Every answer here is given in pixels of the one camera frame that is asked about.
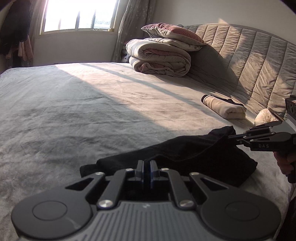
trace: window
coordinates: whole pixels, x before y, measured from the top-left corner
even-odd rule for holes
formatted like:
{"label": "window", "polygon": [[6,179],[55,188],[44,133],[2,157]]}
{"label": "window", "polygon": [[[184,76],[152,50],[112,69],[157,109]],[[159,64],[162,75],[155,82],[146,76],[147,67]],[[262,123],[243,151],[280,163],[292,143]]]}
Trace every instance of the window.
{"label": "window", "polygon": [[42,31],[113,31],[119,0],[47,0]]}

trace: gray bedsheet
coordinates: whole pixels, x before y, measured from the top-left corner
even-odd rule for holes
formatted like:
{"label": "gray bedsheet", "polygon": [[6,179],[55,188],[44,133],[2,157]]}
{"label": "gray bedsheet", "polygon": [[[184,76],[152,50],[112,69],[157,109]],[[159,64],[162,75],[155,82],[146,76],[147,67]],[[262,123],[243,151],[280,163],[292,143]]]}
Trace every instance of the gray bedsheet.
{"label": "gray bedsheet", "polygon": [[[0,76],[0,240],[17,238],[10,220],[23,198],[80,178],[99,158],[179,135],[233,125],[200,101],[195,81],[135,72],[130,64],[84,63],[10,69]],[[293,185],[271,153],[242,188],[273,201],[284,218]]]}

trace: round black pad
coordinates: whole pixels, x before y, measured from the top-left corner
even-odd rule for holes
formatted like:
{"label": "round black pad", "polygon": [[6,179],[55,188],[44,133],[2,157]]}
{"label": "round black pad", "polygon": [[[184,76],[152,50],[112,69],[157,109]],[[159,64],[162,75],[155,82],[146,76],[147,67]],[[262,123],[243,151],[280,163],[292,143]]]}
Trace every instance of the round black pad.
{"label": "round black pad", "polygon": [[42,202],[33,208],[34,216],[43,221],[60,219],[66,212],[67,206],[57,201]]}
{"label": "round black pad", "polygon": [[238,221],[251,221],[260,214],[259,208],[249,202],[233,202],[227,205],[225,211],[229,217]]}
{"label": "round black pad", "polygon": [[11,214],[18,235],[36,240],[67,237],[83,228],[91,217],[91,207],[82,193],[64,188],[28,197]]}
{"label": "round black pad", "polygon": [[211,192],[200,217],[217,236],[233,240],[263,240],[274,235],[281,221],[271,201],[239,189]]}

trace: hanging clothes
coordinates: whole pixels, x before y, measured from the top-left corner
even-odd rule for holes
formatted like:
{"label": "hanging clothes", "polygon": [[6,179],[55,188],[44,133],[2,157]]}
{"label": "hanging clothes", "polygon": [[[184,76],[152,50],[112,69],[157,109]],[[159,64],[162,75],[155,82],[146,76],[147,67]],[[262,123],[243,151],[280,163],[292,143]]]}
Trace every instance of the hanging clothes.
{"label": "hanging clothes", "polygon": [[27,40],[30,6],[29,0],[16,0],[10,7],[0,30],[0,54],[7,55],[13,45]]}
{"label": "hanging clothes", "polygon": [[31,47],[30,37],[28,36],[27,40],[20,42],[18,48],[18,56],[22,57],[24,61],[28,61],[33,58],[33,51]]}

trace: sheer curtain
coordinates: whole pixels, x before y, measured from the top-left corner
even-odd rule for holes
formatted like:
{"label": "sheer curtain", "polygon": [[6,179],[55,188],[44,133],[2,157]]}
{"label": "sheer curtain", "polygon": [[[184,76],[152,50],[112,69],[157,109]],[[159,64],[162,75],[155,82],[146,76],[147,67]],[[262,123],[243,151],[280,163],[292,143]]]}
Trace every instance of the sheer curtain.
{"label": "sheer curtain", "polygon": [[119,26],[117,42],[112,62],[121,61],[123,43],[131,39],[141,39],[144,31],[141,27],[150,24],[156,0],[129,0]]}
{"label": "sheer curtain", "polygon": [[35,37],[39,32],[39,24],[41,23],[42,13],[46,4],[46,0],[30,0],[31,2],[31,25],[29,30],[29,38],[34,53]]}

